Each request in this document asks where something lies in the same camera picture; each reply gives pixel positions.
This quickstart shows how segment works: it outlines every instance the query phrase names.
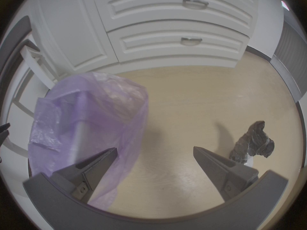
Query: plastic bag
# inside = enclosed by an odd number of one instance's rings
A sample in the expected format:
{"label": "plastic bag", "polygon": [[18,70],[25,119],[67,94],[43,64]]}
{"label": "plastic bag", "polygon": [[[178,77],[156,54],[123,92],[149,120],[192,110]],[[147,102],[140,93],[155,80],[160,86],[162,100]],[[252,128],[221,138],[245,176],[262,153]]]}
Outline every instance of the plastic bag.
{"label": "plastic bag", "polygon": [[88,202],[106,210],[140,154],[147,115],[145,87],[128,79],[97,72],[63,79],[35,107],[28,146],[32,175],[51,176],[116,147],[117,159]]}
{"label": "plastic bag", "polygon": [[229,159],[246,164],[255,155],[262,155],[265,158],[274,151],[274,141],[263,132],[265,122],[253,123],[248,131],[235,143]]}

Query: trash bag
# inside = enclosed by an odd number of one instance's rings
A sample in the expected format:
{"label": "trash bag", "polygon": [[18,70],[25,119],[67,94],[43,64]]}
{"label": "trash bag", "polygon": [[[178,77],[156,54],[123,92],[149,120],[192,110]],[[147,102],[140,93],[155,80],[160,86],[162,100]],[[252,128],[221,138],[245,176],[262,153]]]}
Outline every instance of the trash bag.
{"label": "trash bag", "polygon": [[235,144],[229,159],[239,163],[246,163],[249,156],[262,155],[265,158],[274,151],[274,141],[263,132],[265,122],[253,123]]}
{"label": "trash bag", "polygon": [[88,204],[106,210],[141,149],[148,115],[145,87],[106,73],[73,75],[39,98],[28,145],[32,175],[51,176],[108,148],[118,156]]}

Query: wooden floor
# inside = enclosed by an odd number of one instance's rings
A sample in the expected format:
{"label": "wooden floor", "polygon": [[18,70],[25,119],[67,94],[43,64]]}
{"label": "wooden floor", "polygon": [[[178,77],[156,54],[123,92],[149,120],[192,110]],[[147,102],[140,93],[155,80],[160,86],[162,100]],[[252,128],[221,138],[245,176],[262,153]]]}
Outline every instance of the wooden floor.
{"label": "wooden floor", "polygon": [[255,156],[253,167],[259,176],[271,169],[289,179],[264,224],[270,220],[298,177],[303,136],[291,94],[266,60],[246,52],[234,69],[163,67],[120,76],[147,88],[149,117],[141,154],[118,187],[110,212],[169,218],[222,204],[220,194],[194,160],[193,146],[228,157],[248,127],[264,120],[264,131],[274,140],[275,150],[269,158]]}

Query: black crumpled plastic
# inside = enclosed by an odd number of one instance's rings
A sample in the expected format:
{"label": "black crumpled plastic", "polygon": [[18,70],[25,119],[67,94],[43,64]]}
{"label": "black crumpled plastic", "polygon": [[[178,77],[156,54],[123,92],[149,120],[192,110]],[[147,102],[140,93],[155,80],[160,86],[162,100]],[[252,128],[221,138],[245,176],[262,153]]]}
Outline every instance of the black crumpled plastic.
{"label": "black crumpled plastic", "polygon": [[274,141],[263,132],[265,122],[253,123],[248,131],[236,142],[229,159],[239,163],[246,163],[248,155],[262,155],[268,157],[274,151]]}

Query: light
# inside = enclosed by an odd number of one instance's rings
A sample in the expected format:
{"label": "light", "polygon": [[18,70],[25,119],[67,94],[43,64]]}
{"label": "light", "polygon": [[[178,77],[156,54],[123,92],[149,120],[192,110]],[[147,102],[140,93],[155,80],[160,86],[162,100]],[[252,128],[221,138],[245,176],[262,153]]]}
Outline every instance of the light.
{"label": "light", "polygon": [[288,6],[286,5],[286,3],[285,3],[284,1],[282,1],[282,6],[283,6],[286,10],[290,11],[289,8],[288,8]]}

